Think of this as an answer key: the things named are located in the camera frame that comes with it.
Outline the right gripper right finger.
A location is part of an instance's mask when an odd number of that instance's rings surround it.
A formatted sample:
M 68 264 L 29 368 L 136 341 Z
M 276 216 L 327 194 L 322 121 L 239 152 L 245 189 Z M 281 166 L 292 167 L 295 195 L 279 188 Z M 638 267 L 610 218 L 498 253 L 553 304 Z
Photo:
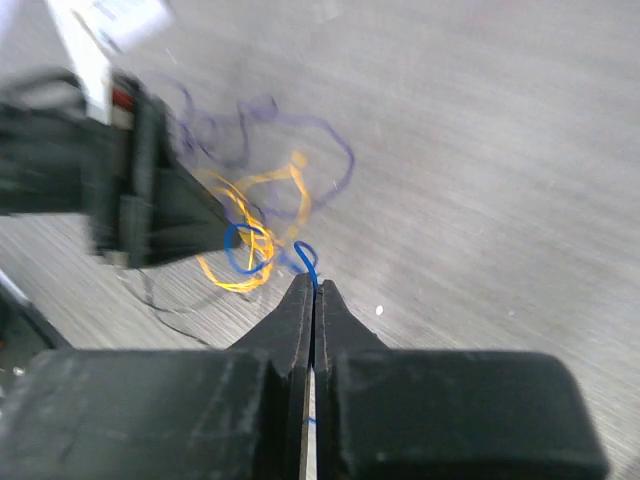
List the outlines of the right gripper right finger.
M 386 346 L 336 284 L 315 299 L 321 479 L 604 479 L 579 385 L 556 357 Z

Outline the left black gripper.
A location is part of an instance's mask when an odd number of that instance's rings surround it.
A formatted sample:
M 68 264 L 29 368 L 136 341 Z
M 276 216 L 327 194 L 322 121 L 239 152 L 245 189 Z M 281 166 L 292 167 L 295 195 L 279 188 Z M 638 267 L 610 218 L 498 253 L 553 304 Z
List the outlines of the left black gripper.
M 66 69 L 2 84 L 2 215 L 84 214 L 94 252 L 120 252 L 127 265 L 156 267 L 223 250 L 231 222 L 178 160 L 165 103 L 152 101 L 150 225 L 149 96 L 138 79 L 116 74 L 112 103 L 133 116 L 123 128 L 90 118 L 79 89 L 79 78 Z

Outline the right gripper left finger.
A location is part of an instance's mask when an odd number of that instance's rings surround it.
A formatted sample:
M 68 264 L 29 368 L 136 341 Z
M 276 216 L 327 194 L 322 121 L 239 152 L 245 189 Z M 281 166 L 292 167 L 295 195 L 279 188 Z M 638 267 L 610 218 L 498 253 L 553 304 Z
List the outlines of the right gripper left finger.
M 5 479 L 302 479 L 315 292 L 224 350 L 76 349 L 1 281 Z

